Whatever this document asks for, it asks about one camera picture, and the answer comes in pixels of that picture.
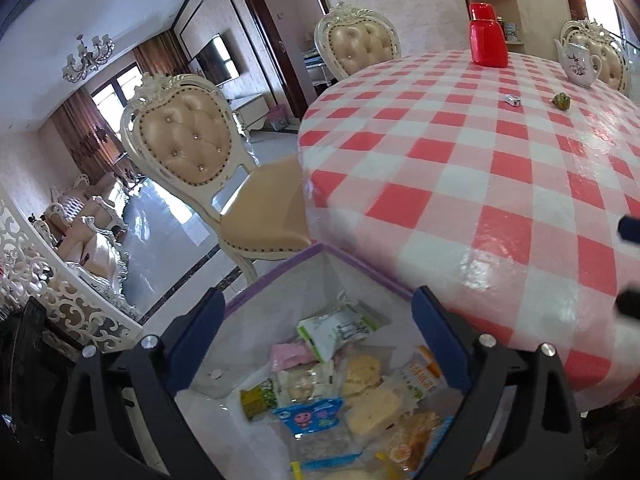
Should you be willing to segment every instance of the white cabinet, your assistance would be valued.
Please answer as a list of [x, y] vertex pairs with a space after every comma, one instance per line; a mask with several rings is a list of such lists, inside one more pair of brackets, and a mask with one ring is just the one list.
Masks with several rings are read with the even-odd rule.
[[238, 131], [251, 142], [251, 130], [260, 130], [264, 126], [269, 107], [262, 94], [249, 95], [234, 99], [229, 103]]

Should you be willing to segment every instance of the white lattice partition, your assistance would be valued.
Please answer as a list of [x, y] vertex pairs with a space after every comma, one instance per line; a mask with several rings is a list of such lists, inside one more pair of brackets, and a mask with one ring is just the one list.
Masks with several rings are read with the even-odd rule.
[[20, 304], [36, 297], [49, 319], [82, 344], [93, 343], [111, 352], [130, 348], [142, 336], [141, 325], [71, 273], [15, 206], [2, 183], [0, 269], [0, 292]]

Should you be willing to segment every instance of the tv screen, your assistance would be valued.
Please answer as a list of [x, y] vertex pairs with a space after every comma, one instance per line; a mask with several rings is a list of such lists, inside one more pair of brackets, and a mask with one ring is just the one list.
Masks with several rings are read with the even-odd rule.
[[204, 77], [216, 85], [240, 77], [236, 64], [219, 34], [211, 38], [211, 41], [196, 54], [192, 63], [196, 72], [200, 69]]

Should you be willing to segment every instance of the chair leg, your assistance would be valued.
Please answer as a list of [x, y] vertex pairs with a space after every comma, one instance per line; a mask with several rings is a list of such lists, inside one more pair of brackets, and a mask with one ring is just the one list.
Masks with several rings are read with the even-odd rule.
[[229, 258], [231, 258], [236, 264], [238, 264], [238, 267], [240, 267], [240, 270], [242, 270], [242, 273], [246, 278], [247, 285], [251, 285], [258, 279], [258, 271], [255, 270], [254, 264], [252, 264], [250, 260], [236, 253], [231, 247], [226, 244], [220, 244], [220, 248], [225, 251], [225, 254]]

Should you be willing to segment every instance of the sofa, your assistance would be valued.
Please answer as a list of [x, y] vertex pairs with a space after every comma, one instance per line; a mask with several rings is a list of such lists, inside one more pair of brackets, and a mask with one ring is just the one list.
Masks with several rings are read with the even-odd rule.
[[93, 217], [98, 229], [126, 231], [122, 219], [127, 196], [123, 183], [113, 173], [106, 173], [94, 186], [81, 174], [72, 187], [59, 191], [52, 189], [53, 202], [44, 211], [49, 226], [66, 234], [76, 219]]
[[135, 319], [138, 311], [127, 303], [122, 283], [127, 277], [129, 255], [111, 231], [98, 229], [94, 218], [75, 218], [56, 250], [71, 271], [118, 310]]

